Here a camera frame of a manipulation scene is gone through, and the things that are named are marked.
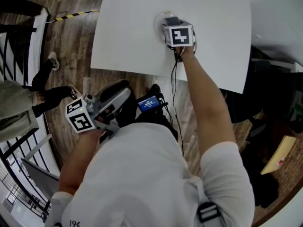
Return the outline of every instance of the white wall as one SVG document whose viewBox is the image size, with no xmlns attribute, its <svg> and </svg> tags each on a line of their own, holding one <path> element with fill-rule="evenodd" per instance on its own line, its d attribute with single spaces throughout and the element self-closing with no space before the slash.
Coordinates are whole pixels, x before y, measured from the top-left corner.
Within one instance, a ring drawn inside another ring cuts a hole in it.
<svg viewBox="0 0 303 227">
<path fill-rule="evenodd" d="M 303 224 L 303 188 L 295 197 L 261 227 L 299 227 Z"/>
<path fill-rule="evenodd" d="M 11 211 L 12 217 L 25 227 L 43 227 L 44 223 L 40 217 L 34 214 L 31 210 L 25 207 L 18 200 L 16 201 L 13 210 Z"/>
<path fill-rule="evenodd" d="M 248 0 L 251 3 L 252 44 L 277 51 L 303 64 L 303 0 Z"/>
<path fill-rule="evenodd" d="M 5 207 L 0 204 L 0 215 L 4 219 L 4 221 L 8 224 L 10 227 L 21 227 L 20 223 L 15 220 L 14 217 L 5 209 Z"/>
</svg>

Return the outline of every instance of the wooden floor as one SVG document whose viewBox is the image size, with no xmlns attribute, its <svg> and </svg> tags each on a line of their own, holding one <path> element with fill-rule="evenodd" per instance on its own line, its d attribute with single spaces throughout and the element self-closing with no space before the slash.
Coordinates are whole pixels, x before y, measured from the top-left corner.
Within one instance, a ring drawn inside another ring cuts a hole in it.
<svg viewBox="0 0 303 227">
<path fill-rule="evenodd" d="M 67 14 L 100 9 L 102 0 L 30 0 L 48 8 L 51 20 Z M 16 15 L 3 15 L 3 20 L 16 21 Z M 19 16 L 18 22 L 25 19 Z M 47 58 L 51 51 L 55 51 L 60 60 L 60 70 L 52 72 L 47 83 L 47 88 L 64 86 L 73 83 L 80 92 L 96 94 L 102 87 L 118 79 L 127 79 L 137 97 L 143 96 L 146 89 L 153 83 L 159 84 L 169 103 L 172 112 L 171 83 L 169 78 L 147 76 L 136 73 L 120 71 L 108 71 L 90 69 L 90 60 L 93 46 L 94 32 L 98 19 L 98 13 L 90 13 L 64 21 L 52 23 L 48 26 L 45 43 L 44 57 Z M 67 123 L 64 112 L 65 106 L 71 99 L 64 99 L 60 106 L 48 111 L 47 121 L 50 132 L 56 143 L 55 153 L 62 165 L 72 151 L 77 140 L 77 135 Z M 181 122 L 184 139 L 185 159 L 189 170 L 200 174 L 199 153 L 197 149 L 196 120 L 190 101 L 187 82 L 177 81 L 176 108 Z M 245 146 L 245 139 L 249 133 L 251 124 L 249 121 L 234 126 L 239 147 Z"/>
</svg>

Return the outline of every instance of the sneaker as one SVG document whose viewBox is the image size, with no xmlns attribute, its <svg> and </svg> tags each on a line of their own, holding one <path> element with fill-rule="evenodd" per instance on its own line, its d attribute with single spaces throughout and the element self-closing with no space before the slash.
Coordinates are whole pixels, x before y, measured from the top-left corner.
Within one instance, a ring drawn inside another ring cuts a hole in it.
<svg viewBox="0 0 303 227">
<path fill-rule="evenodd" d="M 72 83 L 69 83 L 67 86 L 71 88 L 71 96 L 70 97 L 73 100 L 76 100 L 77 98 L 82 96 L 81 92 L 79 92 L 78 89 Z"/>
<path fill-rule="evenodd" d="M 59 67 L 60 67 L 60 64 L 59 64 L 59 62 L 57 60 L 57 54 L 54 51 L 52 51 L 47 58 L 49 60 L 51 60 L 52 63 L 53 63 L 53 70 L 57 71 L 59 69 Z"/>
</svg>

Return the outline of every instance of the black pants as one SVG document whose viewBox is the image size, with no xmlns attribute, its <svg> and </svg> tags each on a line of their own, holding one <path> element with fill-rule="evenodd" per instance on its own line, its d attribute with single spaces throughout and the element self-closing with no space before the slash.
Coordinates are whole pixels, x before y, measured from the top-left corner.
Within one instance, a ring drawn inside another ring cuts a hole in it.
<svg viewBox="0 0 303 227">
<path fill-rule="evenodd" d="M 51 110 L 57 107 L 61 100 L 71 95 L 71 88 L 68 86 L 55 87 L 50 90 L 45 90 L 49 74 L 53 68 L 53 63 L 47 60 L 41 67 L 37 75 L 35 75 L 32 86 L 24 87 L 29 89 L 31 92 L 41 92 L 44 96 L 45 103 L 33 106 L 32 109 L 36 117 L 39 117 L 47 110 Z"/>
<path fill-rule="evenodd" d="M 131 123 L 143 123 L 143 122 L 161 124 L 167 127 L 170 130 L 170 132 L 173 134 L 175 139 L 178 140 L 178 132 L 172 127 L 170 122 L 163 115 L 162 108 L 159 108 L 156 111 L 150 110 L 143 112 L 139 115 L 138 118 L 136 118 L 137 107 L 138 107 L 138 103 L 134 96 L 134 93 L 132 92 L 131 96 L 124 103 L 124 106 L 117 118 L 120 127 L 127 126 Z"/>
</svg>

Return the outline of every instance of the leg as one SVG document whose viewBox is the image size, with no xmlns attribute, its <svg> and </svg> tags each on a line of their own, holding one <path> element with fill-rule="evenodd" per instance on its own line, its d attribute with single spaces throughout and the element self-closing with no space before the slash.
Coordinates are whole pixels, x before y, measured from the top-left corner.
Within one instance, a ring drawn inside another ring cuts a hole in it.
<svg viewBox="0 0 303 227">
<path fill-rule="evenodd" d="M 32 87 L 34 87 L 37 91 L 43 91 L 52 68 L 53 62 L 47 59 L 46 62 L 40 66 L 39 72 L 35 75 L 32 81 Z"/>
<path fill-rule="evenodd" d="M 55 87 L 42 93 L 45 103 L 32 107 L 36 117 L 57 107 L 62 99 L 71 96 L 71 87 Z"/>
<path fill-rule="evenodd" d="M 134 123 L 136 119 L 137 106 L 136 97 L 132 91 L 130 97 L 126 100 L 117 116 L 117 121 L 120 127 Z"/>
<path fill-rule="evenodd" d="M 157 112 L 144 112 L 135 120 L 136 123 L 156 123 L 168 128 L 176 140 L 178 140 L 178 132 L 172 127 L 167 118 L 163 115 L 162 109 Z"/>
<path fill-rule="evenodd" d="M 37 91 L 43 91 L 52 69 L 54 71 L 57 71 L 59 69 L 59 67 L 60 67 L 60 64 L 57 60 L 56 53 L 51 52 L 49 54 L 49 56 L 47 57 L 46 62 L 42 66 L 40 66 L 39 72 L 35 75 L 35 77 L 32 81 L 32 86 Z"/>
</svg>

